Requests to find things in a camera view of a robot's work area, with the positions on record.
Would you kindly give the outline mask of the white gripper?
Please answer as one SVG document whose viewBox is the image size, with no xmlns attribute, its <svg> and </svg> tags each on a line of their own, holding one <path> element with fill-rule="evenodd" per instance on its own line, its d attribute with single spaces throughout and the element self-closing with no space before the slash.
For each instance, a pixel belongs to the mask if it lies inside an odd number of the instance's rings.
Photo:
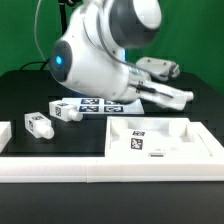
<svg viewBox="0 0 224 224">
<path fill-rule="evenodd" d="M 187 104 L 185 91 L 152 81 L 139 82 L 136 86 L 139 97 L 165 108 L 183 110 Z"/>
</svg>

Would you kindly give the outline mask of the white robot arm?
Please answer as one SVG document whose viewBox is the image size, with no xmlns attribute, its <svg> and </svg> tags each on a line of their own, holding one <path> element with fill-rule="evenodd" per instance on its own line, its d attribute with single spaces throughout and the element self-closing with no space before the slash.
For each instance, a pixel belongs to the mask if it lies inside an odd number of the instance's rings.
<svg viewBox="0 0 224 224">
<path fill-rule="evenodd" d="M 191 92 L 169 87 L 166 74 L 125 60 L 127 49 L 150 44 L 159 31 L 158 0 L 84 0 L 56 42 L 50 71 L 64 87 L 87 96 L 130 104 L 141 98 L 181 110 Z"/>
</svg>

